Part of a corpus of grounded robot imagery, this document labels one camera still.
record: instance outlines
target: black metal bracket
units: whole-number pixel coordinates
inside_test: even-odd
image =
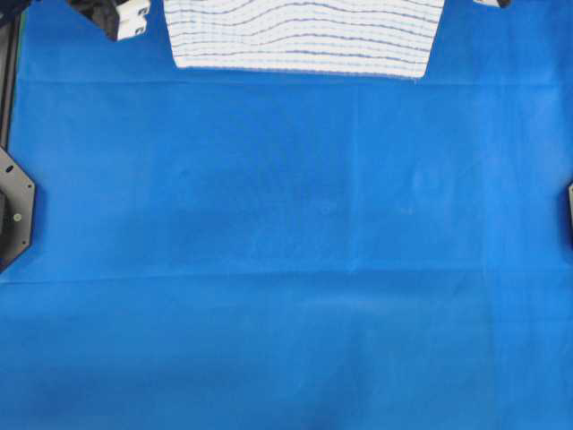
[[[0,28],[0,271],[30,246],[36,185],[6,148],[14,96],[20,17]]]
[[[0,271],[30,246],[36,185],[14,160],[0,149],[0,194],[3,195],[0,231]]]

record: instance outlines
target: blue cloth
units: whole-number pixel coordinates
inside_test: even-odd
[[[419,82],[177,70],[157,3],[30,9],[0,428],[569,430],[569,1],[448,1]]]

